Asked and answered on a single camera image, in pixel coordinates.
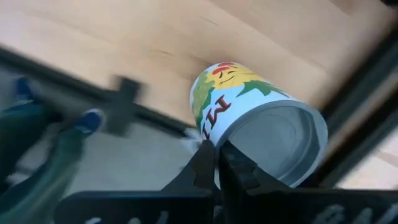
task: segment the open can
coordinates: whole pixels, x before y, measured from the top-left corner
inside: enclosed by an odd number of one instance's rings
[[[328,132],[319,111],[235,62],[207,68],[190,105],[203,139],[229,140],[268,174],[296,187],[317,167]]]

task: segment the blue shoe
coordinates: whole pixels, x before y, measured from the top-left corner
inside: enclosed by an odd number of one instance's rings
[[[83,113],[74,125],[74,128],[79,129],[88,137],[95,132],[100,131],[106,122],[106,116],[100,109],[91,109]]]
[[[37,97],[30,87],[29,79],[26,77],[21,77],[16,80],[15,95],[17,105],[24,105],[37,101]]]

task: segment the wooden board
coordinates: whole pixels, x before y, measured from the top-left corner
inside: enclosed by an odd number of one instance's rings
[[[0,0],[0,45],[193,124],[189,89],[206,67],[246,65],[319,108],[396,24],[378,0]]]

